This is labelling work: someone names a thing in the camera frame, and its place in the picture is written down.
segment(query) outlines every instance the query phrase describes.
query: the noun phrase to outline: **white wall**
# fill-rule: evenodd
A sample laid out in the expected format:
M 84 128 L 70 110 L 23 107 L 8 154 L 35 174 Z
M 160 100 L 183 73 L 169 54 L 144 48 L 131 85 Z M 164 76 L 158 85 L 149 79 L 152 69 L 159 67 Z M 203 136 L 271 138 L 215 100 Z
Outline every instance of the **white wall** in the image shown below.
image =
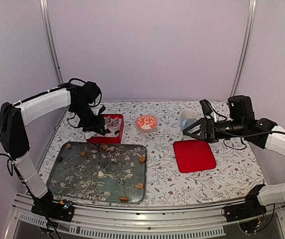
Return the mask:
M 56 85 L 38 0 L 0 1 L 0 106 L 16 102 Z M 28 126 L 31 155 L 38 160 L 60 112 Z M 22 186 L 0 157 L 0 238 L 8 211 Z
M 256 118 L 285 128 L 285 0 L 258 1 L 238 94 L 252 98 Z M 285 182 L 285 158 L 254 148 L 269 184 Z
M 65 81 L 97 82 L 105 101 L 226 100 L 249 1 L 48 1 Z

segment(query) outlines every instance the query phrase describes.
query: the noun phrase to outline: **table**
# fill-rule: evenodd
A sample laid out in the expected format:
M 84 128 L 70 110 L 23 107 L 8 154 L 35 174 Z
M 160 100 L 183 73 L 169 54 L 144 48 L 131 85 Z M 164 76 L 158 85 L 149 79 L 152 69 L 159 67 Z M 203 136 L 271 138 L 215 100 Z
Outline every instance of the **table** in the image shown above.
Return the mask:
M 212 170 L 180 173 L 175 161 L 172 144 L 187 139 L 179 129 L 180 112 L 185 108 L 197 112 L 197 119 L 203 117 L 198 102 L 107 102 L 106 114 L 123 114 L 125 127 L 122 143 L 141 144 L 148 149 L 146 196 L 140 204 L 116 204 L 115 206 L 164 207 L 205 205 L 214 202 L 244 197 L 255 185 L 264 183 L 264 176 L 248 143 L 244 150 L 230 149 L 222 140 L 210 147 L 217 162 Z M 225 102 L 212 102 L 217 112 L 228 115 Z M 136 129 L 135 121 L 140 115 L 153 115 L 158 120 L 155 131 L 144 133 Z M 72 128 L 67 113 L 52 141 L 39 171 L 44 182 L 61 145 L 67 141 L 85 141 L 81 129 Z M 71 120 L 77 124 L 78 119 Z M 241 147 L 240 139 L 228 142 Z M 79 204 L 106 204 L 71 198 Z

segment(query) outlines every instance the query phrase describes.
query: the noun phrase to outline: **gray tray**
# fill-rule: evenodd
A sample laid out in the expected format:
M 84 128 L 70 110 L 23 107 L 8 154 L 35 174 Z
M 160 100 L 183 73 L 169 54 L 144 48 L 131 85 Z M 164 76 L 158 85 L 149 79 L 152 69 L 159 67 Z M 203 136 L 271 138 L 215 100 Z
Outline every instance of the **gray tray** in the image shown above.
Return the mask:
M 129 203 L 139 203 L 145 195 L 147 149 L 142 145 L 67 142 L 62 145 L 46 185 L 53 194 L 92 201 L 119 203 L 120 197 L 129 197 Z M 98 178 L 98 172 L 104 178 Z

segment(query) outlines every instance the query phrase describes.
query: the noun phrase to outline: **mug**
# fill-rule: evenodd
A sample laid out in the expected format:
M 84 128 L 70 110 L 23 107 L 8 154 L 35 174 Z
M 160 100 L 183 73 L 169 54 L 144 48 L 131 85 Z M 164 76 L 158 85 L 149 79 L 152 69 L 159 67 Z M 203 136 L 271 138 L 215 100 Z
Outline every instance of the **mug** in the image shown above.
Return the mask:
M 180 113 L 180 129 L 184 130 L 196 122 L 197 113 L 192 109 L 184 109 Z

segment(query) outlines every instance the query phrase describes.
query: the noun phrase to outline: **patterned bowl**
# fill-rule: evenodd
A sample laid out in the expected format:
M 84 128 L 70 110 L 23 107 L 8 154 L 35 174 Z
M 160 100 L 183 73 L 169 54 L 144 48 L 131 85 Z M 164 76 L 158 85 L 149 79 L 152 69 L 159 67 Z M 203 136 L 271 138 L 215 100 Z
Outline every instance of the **patterned bowl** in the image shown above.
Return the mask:
M 157 119 L 153 116 L 140 116 L 136 120 L 137 128 L 142 132 L 150 132 L 157 127 Z

